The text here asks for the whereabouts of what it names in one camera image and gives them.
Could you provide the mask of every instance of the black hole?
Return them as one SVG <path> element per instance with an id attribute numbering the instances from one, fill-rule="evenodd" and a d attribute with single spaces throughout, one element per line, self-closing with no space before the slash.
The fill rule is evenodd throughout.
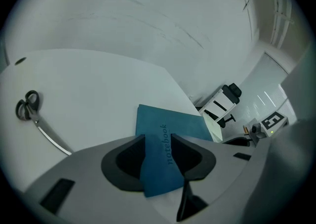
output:
<path id="1" fill-rule="evenodd" d="M 140 170 L 145 159 L 145 142 L 138 141 L 117 155 L 117 166 L 125 173 L 139 179 Z"/>
<path id="2" fill-rule="evenodd" d="M 23 62 L 23 61 L 25 61 L 25 60 L 26 60 L 26 57 L 23 57 L 23 58 L 19 59 L 19 60 L 15 63 L 15 65 L 18 65 L 18 64 L 20 64 L 21 62 Z"/>
<path id="3" fill-rule="evenodd" d="M 40 205 L 53 214 L 56 214 L 63 202 L 67 198 L 69 192 L 73 188 L 75 181 L 68 179 L 60 179 L 48 194 L 42 199 Z"/>
<path id="4" fill-rule="evenodd" d="M 199 152 L 178 140 L 172 139 L 171 147 L 172 157 L 183 176 L 185 175 L 185 172 L 193 169 L 202 161 L 202 155 Z"/>

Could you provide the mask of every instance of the white wall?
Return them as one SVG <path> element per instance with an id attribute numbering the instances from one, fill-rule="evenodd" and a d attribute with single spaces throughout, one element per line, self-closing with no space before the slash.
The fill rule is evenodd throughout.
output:
<path id="1" fill-rule="evenodd" d="M 294 69 L 297 64 L 297 62 L 294 61 L 292 57 L 284 51 L 277 49 L 271 44 L 259 40 L 246 58 L 243 67 L 236 74 L 235 83 L 237 85 L 240 85 L 243 80 L 250 74 L 250 72 L 257 65 L 261 56 L 265 52 L 272 59 L 274 59 L 288 74 Z"/>
<path id="2" fill-rule="evenodd" d="M 245 0 L 20 0 L 7 23 L 7 53 L 11 63 L 52 48 L 137 58 L 166 68 L 195 101 L 234 82 L 243 68 L 255 44 L 244 6 Z"/>
<path id="3" fill-rule="evenodd" d="M 253 0 L 256 11 L 260 40 L 269 43 L 274 23 L 274 0 Z"/>
<path id="4" fill-rule="evenodd" d="M 293 24 L 288 27 L 281 50 L 298 62 L 304 55 L 308 45 L 314 40 L 314 35 L 305 15 L 295 0 L 292 0 L 291 19 Z"/>

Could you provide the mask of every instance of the scissors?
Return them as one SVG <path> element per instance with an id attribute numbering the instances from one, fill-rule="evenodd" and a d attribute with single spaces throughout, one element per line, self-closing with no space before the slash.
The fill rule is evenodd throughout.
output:
<path id="1" fill-rule="evenodd" d="M 38 130 L 59 150 L 67 155 L 72 154 L 72 150 L 53 132 L 53 130 L 38 115 L 40 96 L 35 90 L 30 90 L 25 95 L 25 101 L 18 101 L 15 114 L 23 121 L 32 120 Z"/>

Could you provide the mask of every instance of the scissor handle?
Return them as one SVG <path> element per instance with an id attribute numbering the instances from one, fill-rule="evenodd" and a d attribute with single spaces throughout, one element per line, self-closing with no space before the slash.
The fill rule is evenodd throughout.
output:
<path id="1" fill-rule="evenodd" d="M 36 99 L 34 101 L 32 101 L 30 99 L 30 97 L 32 95 L 35 95 L 36 96 Z M 25 100 L 26 100 L 26 103 L 35 111 L 37 111 L 39 109 L 39 105 L 40 105 L 40 96 L 39 94 L 35 91 L 35 90 L 30 90 L 29 92 L 26 93 L 25 95 Z"/>
<path id="2" fill-rule="evenodd" d="M 30 120 L 29 110 L 26 108 L 27 103 L 24 100 L 18 101 L 15 107 L 15 114 L 20 120 Z"/>

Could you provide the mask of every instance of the white table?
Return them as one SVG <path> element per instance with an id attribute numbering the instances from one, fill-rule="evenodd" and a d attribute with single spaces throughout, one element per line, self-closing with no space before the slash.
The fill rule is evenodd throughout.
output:
<path id="1" fill-rule="evenodd" d="M 0 75 L 2 168 L 21 191 L 66 157 L 15 106 L 40 93 L 39 114 L 73 150 L 135 135 L 139 104 L 199 115 L 161 67 L 120 55 L 76 49 L 27 53 Z"/>

